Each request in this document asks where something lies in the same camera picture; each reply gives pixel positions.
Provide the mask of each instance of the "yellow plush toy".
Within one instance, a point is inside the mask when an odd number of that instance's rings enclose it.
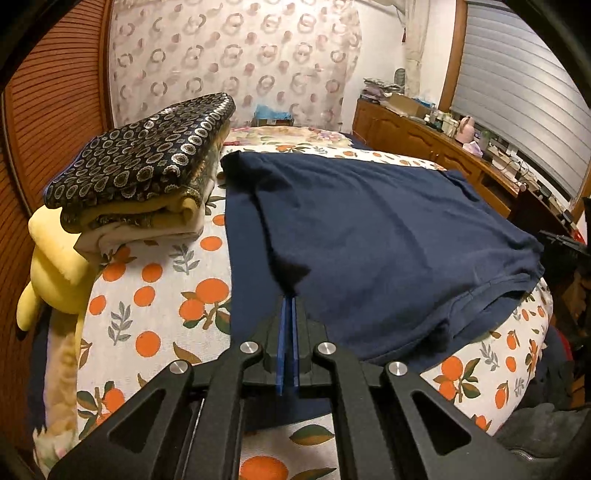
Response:
[[[37,321],[43,301],[76,315],[83,314],[88,304],[96,271],[74,250],[79,235],[63,230],[60,213],[61,209],[42,206],[29,220],[29,233],[35,242],[31,282],[17,306],[17,325],[25,332]]]

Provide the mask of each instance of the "window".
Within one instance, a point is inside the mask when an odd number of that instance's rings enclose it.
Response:
[[[515,145],[575,196],[591,157],[591,115],[558,59],[506,5],[467,0],[452,110]]]

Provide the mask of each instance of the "white wall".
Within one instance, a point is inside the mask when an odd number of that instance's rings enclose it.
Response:
[[[377,77],[393,80],[396,69],[404,68],[402,45],[404,29],[398,20],[396,9],[370,2],[355,2],[355,5],[361,22],[361,54],[355,71],[345,86],[342,110],[343,132],[351,132],[357,98],[363,89],[363,78]]]
[[[456,0],[431,0],[427,39],[421,65],[420,98],[439,104],[452,50]]]

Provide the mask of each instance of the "patterned fabric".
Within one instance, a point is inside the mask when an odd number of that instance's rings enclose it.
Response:
[[[295,150],[442,169],[426,160],[376,151],[285,147],[231,146],[222,153]],[[106,252],[109,264],[95,282],[83,331],[77,382],[81,439],[171,361],[207,362],[228,348],[232,285],[222,183],[220,171],[199,238],[138,241]],[[551,315],[552,299],[541,280],[497,329],[421,376],[493,435],[534,376]],[[240,476],[339,479],[331,415],[245,436]]]
[[[196,168],[204,170],[196,162],[234,110],[227,93],[204,95],[95,137],[50,182],[45,205],[75,215],[84,207],[178,190]]]
[[[110,38],[117,126],[222,91],[233,127],[260,104],[336,130],[361,51],[353,0],[115,0]]]
[[[313,127],[242,127],[233,128],[226,145],[329,145],[350,147],[351,140],[342,133]]]
[[[206,182],[215,176],[229,125],[229,120],[226,120],[207,151],[203,153],[193,174],[178,190],[143,202],[109,202],[74,214],[62,210],[60,222],[63,229],[70,233],[81,233],[112,222],[142,228],[170,228],[188,224],[201,206]]]

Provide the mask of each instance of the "floral pillowcase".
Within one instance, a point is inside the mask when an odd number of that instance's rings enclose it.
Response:
[[[242,127],[234,128],[225,145],[319,145],[350,147],[351,140],[339,132],[313,127]]]

